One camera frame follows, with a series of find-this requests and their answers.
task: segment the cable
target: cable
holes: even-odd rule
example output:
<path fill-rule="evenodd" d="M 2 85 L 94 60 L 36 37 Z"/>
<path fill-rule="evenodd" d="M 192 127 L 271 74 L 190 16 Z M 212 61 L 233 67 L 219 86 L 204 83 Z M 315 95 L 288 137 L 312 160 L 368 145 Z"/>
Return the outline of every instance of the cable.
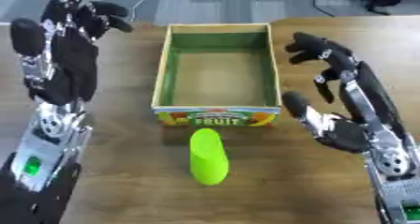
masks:
<path fill-rule="evenodd" d="M 333 15 L 333 14 L 329 13 L 328 11 L 325 11 L 325 10 L 323 10 L 322 8 L 318 7 L 317 0 L 312 0 L 312 6 L 313 6 L 315 9 L 317 9 L 318 11 L 320 11 L 321 13 L 323 13 L 323 14 L 325 14 L 325 15 L 327 15 L 327 16 L 330 16 L 330 17 L 332 17 L 332 18 L 335 18 L 335 17 L 336 17 L 336 15 Z"/>
<path fill-rule="evenodd" d="M 136 3 L 136 5 L 133 6 L 133 8 L 131 9 L 131 19 L 130 21 L 133 22 L 134 19 L 136 18 L 136 9 L 137 7 L 143 3 L 145 0 L 140 0 L 138 3 Z"/>

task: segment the wooden table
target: wooden table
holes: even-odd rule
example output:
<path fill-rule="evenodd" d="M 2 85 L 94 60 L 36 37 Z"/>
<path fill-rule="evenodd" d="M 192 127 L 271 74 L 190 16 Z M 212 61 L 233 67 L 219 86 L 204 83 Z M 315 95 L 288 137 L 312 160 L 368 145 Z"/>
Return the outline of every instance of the wooden table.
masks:
<path fill-rule="evenodd" d="M 420 17 L 293 19 L 273 23 L 282 89 L 298 90 L 321 111 L 312 85 L 326 64 L 292 67 L 283 46 L 295 31 L 330 37 L 377 71 L 420 139 Z M 64 224 L 378 223 L 361 158 L 317 144 L 285 112 L 273 128 L 222 128 L 231 160 L 221 185 L 188 173 L 194 128 L 161 127 L 150 110 L 164 27 L 136 24 L 99 42 L 99 88 L 88 108 L 95 133 Z M 16 147 L 34 105 L 25 95 L 8 28 L 0 28 L 1 156 Z"/>

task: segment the gray carpet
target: gray carpet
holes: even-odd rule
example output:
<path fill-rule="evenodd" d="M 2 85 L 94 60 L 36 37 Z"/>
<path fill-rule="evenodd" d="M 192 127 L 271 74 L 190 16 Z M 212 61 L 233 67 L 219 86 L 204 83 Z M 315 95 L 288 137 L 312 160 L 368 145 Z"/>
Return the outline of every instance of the gray carpet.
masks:
<path fill-rule="evenodd" d="M 139 0 L 110 1 L 132 9 Z M 17 17 L 38 19 L 48 0 L 0 0 L 0 22 Z M 325 16 L 312 0 L 145 0 L 135 9 L 136 20 L 156 24 L 204 22 L 271 22 L 291 17 Z M 360 1 L 317 0 L 317 4 L 337 16 L 374 15 Z M 420 0 L 404 0 L 390 10 L 396 15 L 420 14 Z"/>

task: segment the cardboard box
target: cardboard box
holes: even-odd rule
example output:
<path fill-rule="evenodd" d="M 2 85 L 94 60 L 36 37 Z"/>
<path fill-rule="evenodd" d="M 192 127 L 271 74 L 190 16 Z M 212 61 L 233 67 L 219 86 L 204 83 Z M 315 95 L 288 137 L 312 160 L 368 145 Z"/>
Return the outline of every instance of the cardboard box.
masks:
<path fill-rule="evenodd" d="M 152 109 L 167 126 L 271 126 L 280 113 L 269 24 L 168 28 Z"/>

